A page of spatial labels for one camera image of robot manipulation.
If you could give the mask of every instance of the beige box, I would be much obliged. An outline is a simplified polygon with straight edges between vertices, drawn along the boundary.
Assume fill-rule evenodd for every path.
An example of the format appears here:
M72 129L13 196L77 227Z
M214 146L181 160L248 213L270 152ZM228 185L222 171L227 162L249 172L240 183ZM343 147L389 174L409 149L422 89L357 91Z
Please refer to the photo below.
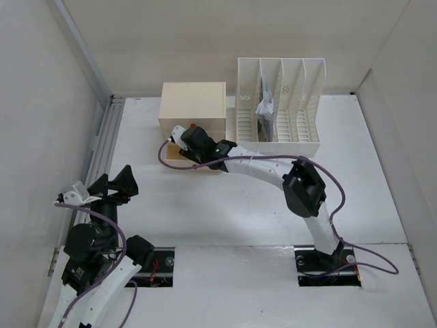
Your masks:
M183 82L164 83L159 108L159 124L164 138L177 125L202 127L215 141L226 138L226 83ZM166 159L184 160L179 147L169 145Z

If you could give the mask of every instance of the red wire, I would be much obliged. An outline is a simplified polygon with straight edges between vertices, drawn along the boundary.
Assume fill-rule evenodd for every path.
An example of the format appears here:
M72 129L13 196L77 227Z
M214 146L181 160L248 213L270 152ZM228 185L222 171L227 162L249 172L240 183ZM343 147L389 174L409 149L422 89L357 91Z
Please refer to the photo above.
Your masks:
M153 281L155 280L155 274L158 270L159 267L159 262L158 260L155 260L155 262L153 262L153 271L152 273L150 273L149 279L150 279L150 287L152 287Z
M349 264L349 262L348 262L348 261L345 261L345 260L343 260L343 263L344 263L344 264ZM357 267L356 265L352 265L352 268L354 269L355 273L356 273L357 275L359 275L359 273L358 273L358 267Z

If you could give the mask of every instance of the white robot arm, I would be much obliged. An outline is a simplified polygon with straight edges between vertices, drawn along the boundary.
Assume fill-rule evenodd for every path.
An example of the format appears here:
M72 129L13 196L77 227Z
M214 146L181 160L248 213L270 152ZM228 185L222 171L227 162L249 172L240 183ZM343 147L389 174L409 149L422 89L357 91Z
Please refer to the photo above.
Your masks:
M188 129L176 126L171 139L181 147L182 156L199 164L223 157L262 156L232 141L222 140L216 143L198 126ZM312 165L285 159L232 159L208 167L245 174L278 187L284 191L288 208L305 220L316 250L327 256L333 256L342 250L342 245L330 226L324 202L325 184Z

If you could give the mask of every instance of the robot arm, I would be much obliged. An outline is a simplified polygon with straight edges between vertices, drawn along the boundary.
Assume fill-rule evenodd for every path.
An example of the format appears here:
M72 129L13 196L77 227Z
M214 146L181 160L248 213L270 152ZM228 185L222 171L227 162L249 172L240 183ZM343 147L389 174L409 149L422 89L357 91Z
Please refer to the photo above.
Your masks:
M224 157L262 156L232 141L222 140L216 143L198 126L188 129L177 126L171 138L181 147L182 156L199 164ZM280 188L285 194L288 208L305 220L316 250L336 257L343 249L330 226L324 181L311 164L299 160L290 162L283 159L233 159L209 165L209 168L245 174Z
M66 187L57 201L91 207L94 215L104 215L108 222L117 223L117 207L137 194L138 186L127 165L113 181L108 181L107 174L103 174L88 189L82 182ZM116 255L119 246L117 232L98 217L90 215L90 219L89 223L77 224L68 232L64 252L70 259L62 274L61 295L50 328L99 327L128 281L152 262L154 246L136 235L126 240L126 255L109 273L109 256Z

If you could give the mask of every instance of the cable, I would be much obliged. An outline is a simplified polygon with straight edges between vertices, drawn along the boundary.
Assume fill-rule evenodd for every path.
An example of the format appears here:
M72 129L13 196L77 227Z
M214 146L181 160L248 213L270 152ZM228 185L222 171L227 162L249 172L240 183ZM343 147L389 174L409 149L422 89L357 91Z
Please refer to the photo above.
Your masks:
M119 328L123 328L124 325L126 324L126 321L128 320L128 318L130 316L130 312L132 311L132 308L134 307L135 300L137 299L137 293L138 293L137 282L135 280L129 280L128 284L133 284L134 285L134 287L135 287L134 296L132 298L132 301L130 302L128 313L126 313L126 316L124 317L123 322L122 322L122 324L120 325Z
M71 304L67 307L67 310L65 311L64 315L62 316L62 320L58 325L58 328L62 328L62 326L64 325L64 321L65 319L67 319L68 314L70 313L71 309L73 308L73 306L80 300L82 299L86 294L88 294L89 292L91 292L95 287L99 286L103 280L105 280L120 264L120 262L123 260L123 257L126 255L126 249L127 249L127 244L126 244L126 237L124 236L123 231L119 228L119 226L113 222L110 218L105 217L104 215L97 213L93 210L90 210L88 208L83 208L80 206L75 206L75 205L70 205L70 204L61 204L61 203L54 203L54 205L56 207L62 207L62 208L71 208L72 210L78 210L84 213L87 213L89 215L92 215L93 217L97 217L103 221L105 221L106 223L108 223L109 225L111 225L115 231L117 231L117 233L120 235L120 238L122 240L122 252L120 254L120 257L118 258L118 261L96 282L94 282L94 284L92 286L90 286L87 290L85 290L82 294L80 294L78 297L76 297L74 299L73 302L71 302Z
M333 273L337 273L340 272L341 270L344 270L348 267L353 267L354 265L361 265L364 267L371 267L373 269L379 270L379 271L383 271L385 273L390 273L391 275L397 275L399 274L399 269L385 256L383 256L382 254L377 253L376 251L372 251L371 249L362 247L362 246L358 246L352 243L349 243L347 241L345 241L343 238L341 238L337 232L337 229L335 229L334 226L334 215L337 214L344 206L345 202L346 202L346 193L343 189L343 187L341 186L340 182L327 170L325 169L323 166L321 166L319 163L316 163L314 161L312 161L311 159L308 159L307 157L303 157L303 156L294 156L294 155L272 155L272 156L248 156L248 155L242 155L242 156L231 156L231 157L225 157L223 159L216 159L215 161L210 161L207 163L202 163L202 164L197 164L197 165L193 165L193 166L185 166L185 167L178 167L178 166L173 166L170 165L168 163L166 163L163 159L162 159L162 152L164 147L171 141L171 138L168 138L167 140L165 140L163 142L163 144L160 146L159 150L158 150L158 160L161 164L163 164L165 167L168 167L170 169L178 169L178 170L188 170L188 169L199 169L201 167L205 167L205 166L210 166L213 164L217 164L217 163L222 163L225 161L231 161L231 160L235 160L235 159L260 159L260 160L266 160L266 159L298 159L301 161L305 161L309 164L312 164L313 166L315 166L316 168L318 168L320 171L322 171L323 173L325 173L337 186L337 188L340 191L341 194L341 202L340 205L338 205L338 207L336 209L334 209L334 211L330 214L329 216L329 223L331 228L333 229L334 235L338 238L339 241L341 241L344 245L349 246L349 247L354 247L357 249L360 249L362 251L366 251L370 254L373 254L381 259L383 259L385 262L387 262L394 271L390 271L384 268L381 268L379 266L370 264L370 263L364 263L364 262L353 262L353 263L349 263L349 264L345 264L335 270L329 271L329 272L325 272L325 273L321 273L320 275L313 275L312 277L317 278L317 277L325 277L327 275L332 275Z
M158 270L158 267L159 267L159 262L158 262L158 260L155 260L155 262L153 262L153 271L152 271L152 273L150 273L150 276L149 276L150 287L152 287L152 285L153 285L153 281L155 280L155 274Z
M357 277L358 281L360 282L361 281L361 277L360 277L360 272L358 271L358 267L356 265L354 265L353 268L354 268L356 277Z

